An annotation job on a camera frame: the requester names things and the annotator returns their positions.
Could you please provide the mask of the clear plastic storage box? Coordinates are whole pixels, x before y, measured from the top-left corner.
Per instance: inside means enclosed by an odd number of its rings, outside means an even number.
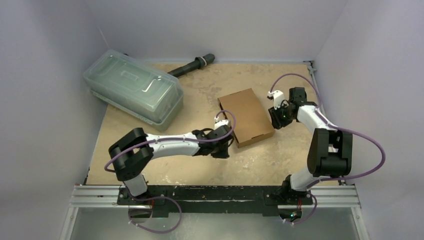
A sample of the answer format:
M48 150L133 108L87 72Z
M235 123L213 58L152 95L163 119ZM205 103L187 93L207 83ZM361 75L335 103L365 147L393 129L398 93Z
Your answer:
M183 108L179 80L109 49L84 73L94 96L163 132Z

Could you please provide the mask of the brown cardboard box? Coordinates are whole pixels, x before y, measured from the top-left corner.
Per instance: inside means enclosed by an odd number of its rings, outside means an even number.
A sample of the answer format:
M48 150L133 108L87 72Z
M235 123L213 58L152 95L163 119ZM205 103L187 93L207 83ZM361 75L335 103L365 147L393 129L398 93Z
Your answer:
M218 104L235 116L234 138L239 149L274 136L268 113L252 88L221 96Z

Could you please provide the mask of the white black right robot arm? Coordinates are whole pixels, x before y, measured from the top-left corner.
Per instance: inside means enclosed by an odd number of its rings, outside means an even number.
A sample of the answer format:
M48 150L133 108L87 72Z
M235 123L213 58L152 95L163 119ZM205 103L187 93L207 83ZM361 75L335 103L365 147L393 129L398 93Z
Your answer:
M303 87L289 90L285 99L280 90L270 91L267 98L273 101L268 109L272 126L279 130L292 122L302 123L312 133L306 167L290 174L283 181L276 196L288 204L307 195L313 183L346 176L352 169L353 135L331 127L331 122L319 111L318 105L307 99Z

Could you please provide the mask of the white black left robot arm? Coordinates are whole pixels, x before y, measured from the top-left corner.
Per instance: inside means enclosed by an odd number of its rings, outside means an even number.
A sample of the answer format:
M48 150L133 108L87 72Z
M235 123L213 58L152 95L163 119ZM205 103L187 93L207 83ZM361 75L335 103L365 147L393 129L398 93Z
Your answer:
M110 160L104 166L115 173L129 190L129 197L138 205L149 199L148 184L143 169L152 160L172 156L229 157L233 129L227 125L193 130L182 135L154 135L139 127L131 130L109 149Z

